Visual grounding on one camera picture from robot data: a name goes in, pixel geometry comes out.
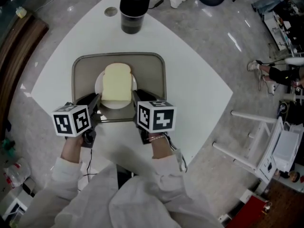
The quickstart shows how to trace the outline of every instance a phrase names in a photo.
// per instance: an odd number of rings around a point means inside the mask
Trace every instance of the white chair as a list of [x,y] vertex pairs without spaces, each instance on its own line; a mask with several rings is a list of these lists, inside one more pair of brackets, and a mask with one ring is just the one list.
[[276,171],[276,163],[272,156],[276,143],[284,129],[282,118],[279,119],[232,111],[233,116],[259,121],[258,129],[248,136],[252,139],[245,156],[227,150],[224,145],[214,142],[213,147],[235,159],[235,163],[253,173],[265,183],[269,183]]

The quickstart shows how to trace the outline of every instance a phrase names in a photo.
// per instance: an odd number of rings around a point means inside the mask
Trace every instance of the gray floor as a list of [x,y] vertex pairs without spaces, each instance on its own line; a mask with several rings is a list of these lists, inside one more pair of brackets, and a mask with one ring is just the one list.
[[[31,92],[45,63],[64,36],[99,1],[55,0],[37,12],[37,16],[49,24],[50,31],[25,68],[13,98],[9,120],[12,123],[10,135],[16,141],[16,149],[30,163],[32,177],[40,187],[45,184],[56,157],[60,155],[64,140],[55,136],[49,116],[25,93]],[[35,10],[44,2],[28,0],[25,7]],[[148,13],[197,51],[234,93],[187,173],[196,187],[207,195],[215,214],[219,216],[236,204],[243,191],[256,178],[234,165],[232,159],[225,158],[211,144],[216,140],[238,152],[244,151],[241,146],[252,124],[233,118],[230,115],[232,109],[264,116],[276,115],[284,88],[280,86],[274,97],[267,94],[265,86],[259,92],[255,75],[246,69],[247,63],[254,58],[269,59],[268,43],[272,43],[272,40],[259,16],[253,12],[249,0],[237,0],[235,3],[225,0],[217,7],[207,7],[197,0],[189,0],[178,9],[172,9],[169,0],[166,0]],[[88,158],[88,152],[83,151],[82,154],[84,160]],[[94,163],[101,162],[101,159],[101,156],[93,154],[93,168]]]

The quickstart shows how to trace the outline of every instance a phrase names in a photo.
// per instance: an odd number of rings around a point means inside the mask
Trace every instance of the tray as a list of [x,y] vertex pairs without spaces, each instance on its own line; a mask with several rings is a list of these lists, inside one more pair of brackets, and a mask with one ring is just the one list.
[[[137,81],[137,89],[150,91],[166,99],[166,73],[162,57],[156,53],[123,52],[103,53],[79,57],[72,67],[73,102],[95,92],[95,81],[111,63],[125,63]],[[122,109],[109,109],[98,105],[97,123],[130,122],[135,111],[133,103]]]

